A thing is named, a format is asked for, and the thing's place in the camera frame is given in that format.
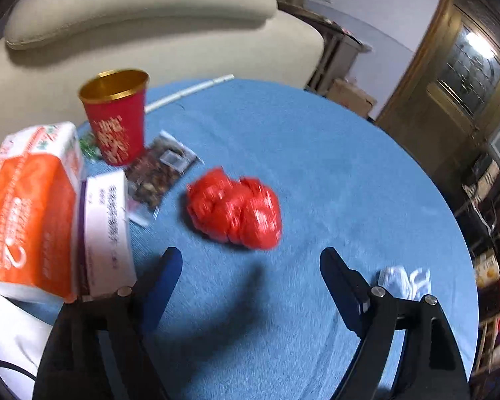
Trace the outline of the red plastic bag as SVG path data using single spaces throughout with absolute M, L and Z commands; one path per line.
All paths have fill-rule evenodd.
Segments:
M 257 178 L 230 178 L 214 168 L 187 187 L 194 228 L 221 243 L 254 250 L 276 247 L 283 234 L 279 200 Z

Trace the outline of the white crumpled paper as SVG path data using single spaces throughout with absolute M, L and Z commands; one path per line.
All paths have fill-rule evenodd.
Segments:
M 431 271 L 420 267 L 408 273 L 402 265 L 385 267 L 379 272 L 377 285 L 395 298 L 420 301 L 432 293 Z

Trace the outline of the white purple medicine box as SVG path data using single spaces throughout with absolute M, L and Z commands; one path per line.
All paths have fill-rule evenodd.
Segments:
M 89 177 L 81 184 L 76 250 L 81 298 L 103 298 L 137 281 L 127 197 L 128 182 L 122 170 Z

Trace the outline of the white folded tissue stack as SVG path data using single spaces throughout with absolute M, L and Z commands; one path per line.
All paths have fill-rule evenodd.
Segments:
M 31 399 L 51 326 L 0 296 L 0 387 L 12 399 Z

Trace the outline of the yellow printed cardboard box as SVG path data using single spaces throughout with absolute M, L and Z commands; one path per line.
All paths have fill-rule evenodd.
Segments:
M 476 285 L 480 290 L 500 280 L 500 266 L 492 248 L 476 256 L 473 261 L 473 266 L 475 270 Z

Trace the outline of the dark snack packet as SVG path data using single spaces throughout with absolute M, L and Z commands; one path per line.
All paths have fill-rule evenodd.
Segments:
M 124 170 L 128 219 L 148 228 L 157 219 L 165 195 L 196 163 L 201 163 L 201 159 L 194 151 L 161 130 Z

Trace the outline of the orange white tissue pack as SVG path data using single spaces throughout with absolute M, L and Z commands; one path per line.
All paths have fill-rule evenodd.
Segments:
M 23 302 L 77 294 L 76 218 L 84 177 L 76 126 L 31 126 L 0 147 L 0 295 Z

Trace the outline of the blue round tablecloth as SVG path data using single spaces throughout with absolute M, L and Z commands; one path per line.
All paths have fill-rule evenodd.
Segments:
M 232 80 L 146 118 L 198 162 L 163 197 L 128 179 L 134 286 L 66 304 L 36 399 L 466 399 L 478 302 L 462 233 L 421 167 L 352 112 Z

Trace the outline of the white plastic straw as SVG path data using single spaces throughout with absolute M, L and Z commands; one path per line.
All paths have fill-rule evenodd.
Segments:
M 156 100 L 155 102 L 151 102 L 150 104 L 144 107 L 144 112 L 146 114 L 159 109 L 160 107 L 167 106 L 170 103 L 173 103 L 177 100 L 185 98 L 187 96 L 193 95 L 205 89 L 210 89 L 216 85 L 231 81 L 235 78 L 234 74 L 227 74 L 221 77 L 214 78 L 212 80 L 203 81 L 201 83 L 195 84 L 193 86 L 187 87 L 185 89 L 181 89 L 175 93 L 167 95 L 163 98 Z

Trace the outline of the red paper cup gold rim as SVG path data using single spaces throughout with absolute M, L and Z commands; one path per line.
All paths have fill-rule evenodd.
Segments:
M 144 149 L 145 98 L 150 81 L 143 70 L 108 70 L 82 85 L 78 96 L 104 161 L 131 163 Z

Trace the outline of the cardboard box on floor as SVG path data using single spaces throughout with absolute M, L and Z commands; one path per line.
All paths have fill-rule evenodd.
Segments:
M 326 98 L 339 104 L 360 117 L 367 118 L 377 101 L 346 80 L 336 79 L 330 86 Z

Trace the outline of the wooden glass panel door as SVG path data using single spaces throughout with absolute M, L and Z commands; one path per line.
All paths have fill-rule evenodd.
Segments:
M 500 123 L 500 0 L 440 0 L 376 120 L 442 191 Z

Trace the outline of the brown wooden cabinet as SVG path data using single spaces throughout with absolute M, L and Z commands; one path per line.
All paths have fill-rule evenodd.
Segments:
M 369 52 L 364 42 L 330 18 L 300 6 L 280 3 L 279 9 L 309 24 L 320 33 L 324 49 L 306 90 L 325 96 L 336 79 L 348 75 L 360 53 Z

